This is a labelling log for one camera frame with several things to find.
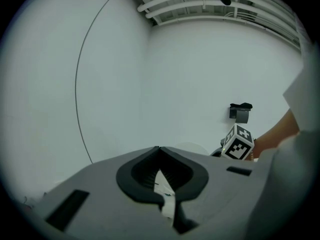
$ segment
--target white cube with black markers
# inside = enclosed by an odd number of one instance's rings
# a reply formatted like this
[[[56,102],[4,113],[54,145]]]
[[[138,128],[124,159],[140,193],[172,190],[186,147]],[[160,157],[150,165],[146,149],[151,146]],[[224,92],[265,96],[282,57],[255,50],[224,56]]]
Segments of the white cube with black markers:
[[[247,129],[235,123],[224,139],[221,156],[244,160],[255,147],[254,138]]]

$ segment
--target wire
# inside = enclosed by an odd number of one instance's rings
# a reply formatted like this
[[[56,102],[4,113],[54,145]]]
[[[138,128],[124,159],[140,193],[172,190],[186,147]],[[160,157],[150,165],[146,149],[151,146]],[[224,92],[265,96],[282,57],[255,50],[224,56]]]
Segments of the wire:
[[[93,26],[95,20],[97,19],[98,15],[100,14],[100,12],[102,11],[102,9],[106,6],[106,4],[109,2],[110,0],[107,0],[104,5],[101,7],[101,9],[98,11],[98,13],[96,14],[96,16],[94,17],[87,33],[85,34],[85,37],[83,39],[83,42],[82,42],[82,46],[81,46],[81,49],[80,49],[80,53],[79,53],[79,57],[78,57],[78,62],[76,64],[76,71],[75,71],[75,83],[74,83],[74,96],[75,96],[75,111],[76,111],[76,118],[77,118],[77,121],[78,121],[78,126],[79,126],[79,130],[80,130],[80,135],[81,135],[81,139],[82,139],[82,142],[83,142],[83,145],[84,145],[84,148],[86,150],[86,153],[88,154],[88,157],[91,161],[91,164],[93,164],[92,162],[92,159],[91,159],[91,156],[89,154],[89,151],[88,151],[88,148],[87,148],[87,145],[85,143],[85,139],[84,139],[84,136],[83,136],[83,133],[82,133],[82,130],[81,130],[81,126],[80,126],[80,120],[79,120],[79,112],[78,112],[78,103],[77,103],[77,79],[78,79],[78,69],[79,69],[79,62],[80,62],[80,57],[81,57],[81,53],[82,53],[82,50],[84,48],[84,44],[86,42],[86,39],[87,39],[87,36],[91,30],[91,27]]]

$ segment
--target white wall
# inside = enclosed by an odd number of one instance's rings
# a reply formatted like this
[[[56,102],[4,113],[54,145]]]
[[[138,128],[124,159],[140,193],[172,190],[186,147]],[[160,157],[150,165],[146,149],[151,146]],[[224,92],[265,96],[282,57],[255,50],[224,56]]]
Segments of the white wall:
[[[209,153],[235,120],[230,103],[251,103],[257,138],[288,110],[282,94],[302,69],[300,53],[242,24],[193,21],[154,28],[143,74],[145,146],[191,142]]]
[[[151,25],[133,0],[110,0],[83,48],[77,80],[79,119],[94,162],[141,146],[141,73]]]
[[[21,12],[2,43],[0,160],[10,191],[18,200],[24,201],[24,196],[38,199],[58,182],[90,164],[77,123],[75,74],[85,35],[106,1],[33,0]],[[133,10],[130,1],[121,2],[130,6],[125,8],[123,5],[122,12]],[[115,24],[118,18],[125,17],[114,13],[102,15],[108,17],[104,21]],[[131,24],[133,17],[129,22],[122,19],[121,25]],[[104,34],[112,35],[116,28],[105,27],[99,29],[101,39],[105,38]],[[116,48],[112,55],[120,55],[120,45],[124,53],[128,52],[126,46],[132,47],[134,41],[127,41],[127,38],[135,36],[136,32],[128,31],[127,27],[123,30],[126,32],[117,39],[106,40],[104,53]],[[99,48],[94,48],[96,55]],[[109,66],[105,60],[103,62],[105,70],[115,66],[115,61]],[[85,65],[84,60],[81,63],[81,77],[85,77],[86,70],[96,70],[94,66]],[[118,75],[124,79],[128,76],[137,78],[124,71]]]

